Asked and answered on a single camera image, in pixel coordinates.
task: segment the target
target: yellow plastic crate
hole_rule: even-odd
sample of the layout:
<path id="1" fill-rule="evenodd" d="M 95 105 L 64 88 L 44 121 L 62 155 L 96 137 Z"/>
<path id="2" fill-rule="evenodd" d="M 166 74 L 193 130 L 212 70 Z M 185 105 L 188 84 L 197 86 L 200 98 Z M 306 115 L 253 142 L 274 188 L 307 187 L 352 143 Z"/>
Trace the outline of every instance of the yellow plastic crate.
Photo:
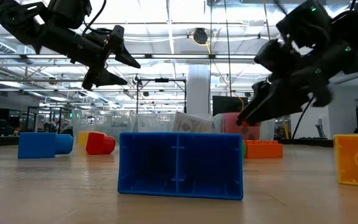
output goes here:
<path id="1" fill-rule="evenodd" d="M 358 185 L 358 134 L 336 135 L 334 146 L 338 182 Z"/>

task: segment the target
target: yellow toy block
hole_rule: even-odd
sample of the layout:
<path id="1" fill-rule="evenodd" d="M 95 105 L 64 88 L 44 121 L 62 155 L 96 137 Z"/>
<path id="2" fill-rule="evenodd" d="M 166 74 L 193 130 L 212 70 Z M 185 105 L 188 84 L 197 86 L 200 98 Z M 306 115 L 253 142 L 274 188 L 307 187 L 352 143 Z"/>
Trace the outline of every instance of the yellow toy block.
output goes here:
<path id="1" fill-rule="evenodd" d="M 358 185 L 358 134 L 336 135 L 334 147 L 338 182 Z"/>
<path id="2" fill-rule="evenodd" d="M 78 133 L 78 140 L 77 140 L 77 146 L 86 146 L 86 143 L 88 143 L 88 136 L 90 133 L 100 133 L 97 131 L 80 131 Z"/>

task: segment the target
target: white column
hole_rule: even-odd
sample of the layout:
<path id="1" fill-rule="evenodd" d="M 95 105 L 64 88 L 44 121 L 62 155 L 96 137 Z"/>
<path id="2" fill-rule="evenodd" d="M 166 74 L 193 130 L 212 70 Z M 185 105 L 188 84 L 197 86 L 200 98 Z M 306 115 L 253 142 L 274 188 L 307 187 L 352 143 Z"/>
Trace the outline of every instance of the white column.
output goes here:
<path id="1" fill-rule="evenodd" d="M 187 74 L 187 113 L 209 113 L 209 65 L 190 65 Z"/>

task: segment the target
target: green block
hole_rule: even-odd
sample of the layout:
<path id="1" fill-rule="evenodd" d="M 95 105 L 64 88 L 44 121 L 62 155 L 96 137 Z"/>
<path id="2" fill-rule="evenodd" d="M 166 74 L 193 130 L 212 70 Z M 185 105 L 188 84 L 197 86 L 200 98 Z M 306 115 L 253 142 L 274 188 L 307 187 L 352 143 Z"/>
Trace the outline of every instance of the green block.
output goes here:
<path id="1" fill-rule="evenodd" d="M 243 159 L 246 158 L 246 151 L 247 151 L 246 142 L 243 141 L 243 142 L 242 142 L 242 158 L 243 158 Z"/>

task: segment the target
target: monitor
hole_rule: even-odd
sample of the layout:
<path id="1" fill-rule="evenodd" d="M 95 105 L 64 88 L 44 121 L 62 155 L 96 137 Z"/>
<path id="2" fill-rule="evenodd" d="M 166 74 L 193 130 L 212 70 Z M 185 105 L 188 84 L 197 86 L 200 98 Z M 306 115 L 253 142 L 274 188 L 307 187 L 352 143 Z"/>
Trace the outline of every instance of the monitor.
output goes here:
<path id="1" fill-rule="evenodd" d="M 248 98 L 242 97 L 241 98 L 244 102 L 244 106 L 248 104 Z M 232 113 L 242 111 L 242 102 L 241 100 L 236 97 L 230 96 L 213 96 L 212 97 L 212 104 L 213 104 L 213 116 L 220 114 L 220 113 Z"/>
<path id="2" fill-rule="evenodd" d="M 13 128 L 18 128 L 20 127 L 20 117 L 18 116 L 11 116 L 9 118 L 9 124 L 11 124 L 11 126 Z"/>

